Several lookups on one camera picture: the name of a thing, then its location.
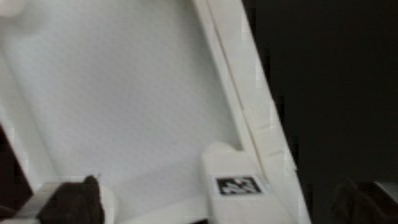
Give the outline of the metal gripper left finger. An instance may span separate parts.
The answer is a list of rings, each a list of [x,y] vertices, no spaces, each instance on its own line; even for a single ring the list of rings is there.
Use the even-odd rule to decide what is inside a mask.
[[[26,203],[13,224],[106,224],[98,179],[45,183]]]

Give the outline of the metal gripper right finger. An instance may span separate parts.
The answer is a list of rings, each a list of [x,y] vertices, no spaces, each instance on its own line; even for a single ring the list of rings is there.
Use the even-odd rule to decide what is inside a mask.
[[[337,188],[338,224],[398,224],[398,183],[345,180]]]

